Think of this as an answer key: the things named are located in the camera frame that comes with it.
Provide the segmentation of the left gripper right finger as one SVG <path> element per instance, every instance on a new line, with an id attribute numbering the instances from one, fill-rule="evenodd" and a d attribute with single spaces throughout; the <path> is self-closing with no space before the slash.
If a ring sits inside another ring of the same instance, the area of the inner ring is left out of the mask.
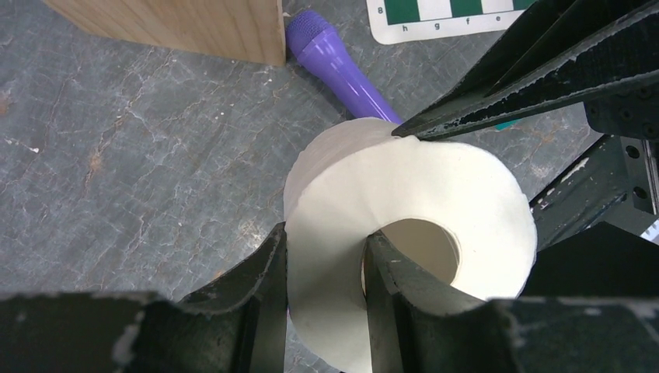
<path id="1" fill-rule="evenodd" d="M 481 301 L 382 234 L 364 248 L 375 372 L 656 372 L 658 247 L 580 232 L 537 257 L 521 297 Z"/>

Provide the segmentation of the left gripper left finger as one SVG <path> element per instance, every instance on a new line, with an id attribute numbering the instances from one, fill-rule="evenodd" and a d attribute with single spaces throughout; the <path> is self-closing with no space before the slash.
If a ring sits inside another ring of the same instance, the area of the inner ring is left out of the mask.
<path id="1" fill-rule="evenodd" d="M 151 291 L 4 293 L 3 372 L 281 372 L 286 234 L 178 302 Z"/>

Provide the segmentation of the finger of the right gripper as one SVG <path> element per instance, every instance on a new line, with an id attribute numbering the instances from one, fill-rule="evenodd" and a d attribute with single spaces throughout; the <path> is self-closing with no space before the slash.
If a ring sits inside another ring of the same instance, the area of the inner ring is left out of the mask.
<path id="1" fill-rule="evenodd" d="M 657 80 L 656 1 L 537 1 L 393 134 L 438 141 Z"/>

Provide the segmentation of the white toilet roll front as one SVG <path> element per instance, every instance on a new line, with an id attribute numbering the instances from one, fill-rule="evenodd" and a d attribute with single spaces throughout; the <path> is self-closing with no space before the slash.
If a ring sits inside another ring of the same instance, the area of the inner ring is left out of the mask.
<path id="1" fill-rule="evenodd" d="M 370 234 L 482 300 L 519 295 L 535 262 L 528 198 L 499 158 L 394 129 L 361 118 L 325 130 L 284 186 L 291 321 L 311 352 L 345 372 L 371 370 L 361 278 Z"/>

